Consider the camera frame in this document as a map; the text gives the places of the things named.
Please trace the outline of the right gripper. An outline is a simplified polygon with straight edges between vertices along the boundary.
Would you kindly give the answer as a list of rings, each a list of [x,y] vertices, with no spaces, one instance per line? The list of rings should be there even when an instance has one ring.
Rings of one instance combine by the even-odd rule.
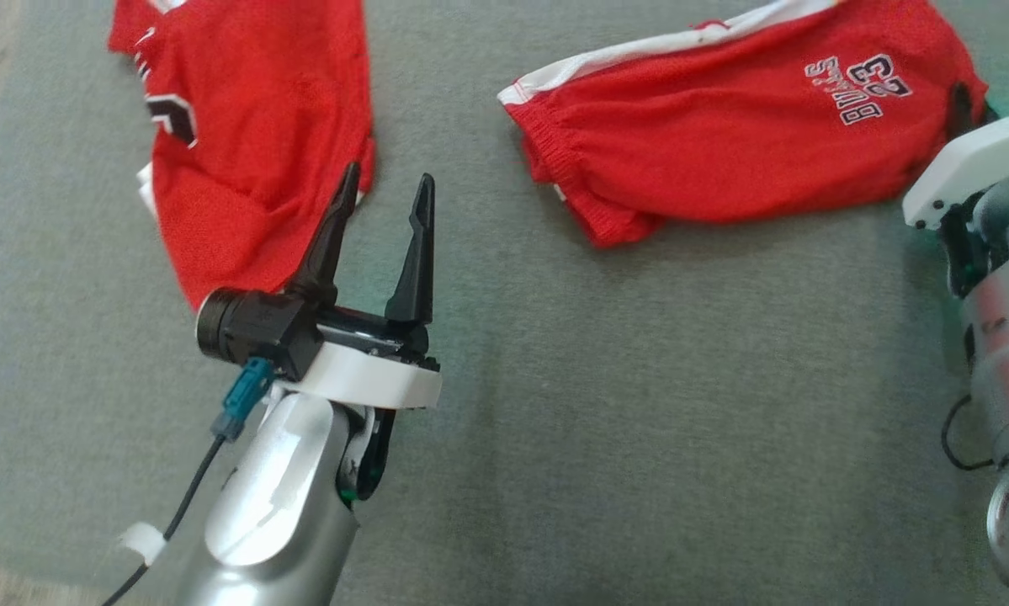
[[[917,230],[936,230],[955,204],[1009,178],[1009,116],[976,127],[972,92],[965,82],[950,91],[950,142],[903,197],[904,222]]]

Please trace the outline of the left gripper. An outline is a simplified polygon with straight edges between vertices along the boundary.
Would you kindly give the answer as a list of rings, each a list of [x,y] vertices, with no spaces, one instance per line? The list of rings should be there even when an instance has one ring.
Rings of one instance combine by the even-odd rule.
[[[347,223],[358,203],[361,166],[350,162],[327,204],[311,244],[285,292],[316,306],[334,306],[335,275]],[[443,377],[428,356],[433,322],[435,180],[424,173],[413,200],[412,237],[385,317],[351,308],[320,311],[324,343],[300,382],[285,382],[300,392],[348,407],[385,410],[434,409]]]

